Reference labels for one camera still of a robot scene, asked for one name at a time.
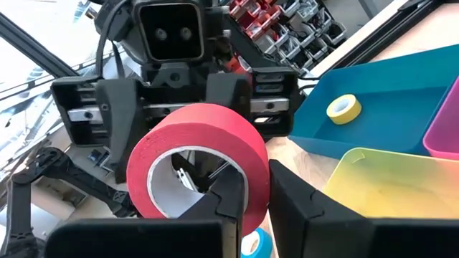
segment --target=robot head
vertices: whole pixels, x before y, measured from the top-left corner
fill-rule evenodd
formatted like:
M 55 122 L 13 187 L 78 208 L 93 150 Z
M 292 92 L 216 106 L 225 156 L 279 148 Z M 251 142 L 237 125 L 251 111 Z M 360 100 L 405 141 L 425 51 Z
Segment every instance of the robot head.
M 134 9 L 146 57 L 192 62 L 204 56 L 204 9 L 195 1 L 148 1 Z

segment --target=yellow tape roll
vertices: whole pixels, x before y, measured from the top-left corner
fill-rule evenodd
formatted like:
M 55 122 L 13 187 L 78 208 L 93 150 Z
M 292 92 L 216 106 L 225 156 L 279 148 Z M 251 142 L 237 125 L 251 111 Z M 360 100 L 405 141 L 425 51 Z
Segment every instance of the yellow tape roll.
M 327 108 L 327 116 L 337 125 L 354 120 L 361 112 L 360 102 L 352 94 L 342 95 Z

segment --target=blue plastic tray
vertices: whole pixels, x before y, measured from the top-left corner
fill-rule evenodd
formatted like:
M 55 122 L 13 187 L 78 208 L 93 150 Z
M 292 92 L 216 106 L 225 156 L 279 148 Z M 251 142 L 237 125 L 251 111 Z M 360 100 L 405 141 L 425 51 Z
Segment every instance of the blue plastic tray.
M 459 45 L 330 71 L 296 112 L 290 139 L 338 159 L 355 147 L 428 155 L 422 137 L 458 75 Z M 335 125 L 326 108 L 344 94 L 362 112 Z

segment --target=masking tape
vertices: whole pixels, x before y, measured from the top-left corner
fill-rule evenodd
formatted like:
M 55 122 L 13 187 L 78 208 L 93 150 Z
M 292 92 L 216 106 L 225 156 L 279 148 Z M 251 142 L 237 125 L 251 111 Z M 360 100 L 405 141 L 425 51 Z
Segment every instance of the masking tape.
M 272 251 L 271 236 L 261 228 L 242 238 L 241 258 L 269 258 Z
M 352 94 L 342 95 L 327 108 L 327 116 L 337 125 L 354 120 L 361 112 L 361 104 Z
M 136 145 L 129 158 L 129 195 L 145 218 L 176 218 L 204 194 L 186 188 L 176 177 L 171 154 L 205 151 L 225 159 L 245 179 L 242 235 L 265 218 L 270 174 L 265 142 L 246 119 L 229 108 L 190 104 L 166 116 Z

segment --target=blue tape roll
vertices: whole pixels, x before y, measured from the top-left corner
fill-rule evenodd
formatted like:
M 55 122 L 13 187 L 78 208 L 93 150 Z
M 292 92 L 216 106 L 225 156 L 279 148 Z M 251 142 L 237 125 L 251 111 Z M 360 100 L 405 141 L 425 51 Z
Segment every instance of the blue tape roll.
M 258 245 L 255 250 L 251 250 L 255 242 Z M 271 236 L 261 228 L 257 228 L 242 239 L 241 258 L 269 258 L 272 251 L 273 241 Z

